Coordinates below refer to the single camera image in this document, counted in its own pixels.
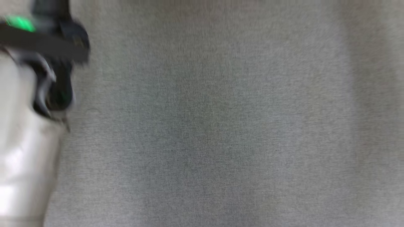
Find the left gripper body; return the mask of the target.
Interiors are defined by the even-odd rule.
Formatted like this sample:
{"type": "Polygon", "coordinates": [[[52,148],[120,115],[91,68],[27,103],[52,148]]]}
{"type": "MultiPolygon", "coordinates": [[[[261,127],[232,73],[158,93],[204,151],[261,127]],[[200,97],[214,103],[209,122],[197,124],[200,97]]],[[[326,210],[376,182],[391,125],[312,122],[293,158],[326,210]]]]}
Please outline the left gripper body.
{"type": "Polygon", "coordinates": [[[1,47],[86,64],[89,37],[70,14],[69,0],[35,0],[31,17],[1,17],[1,47]]]}

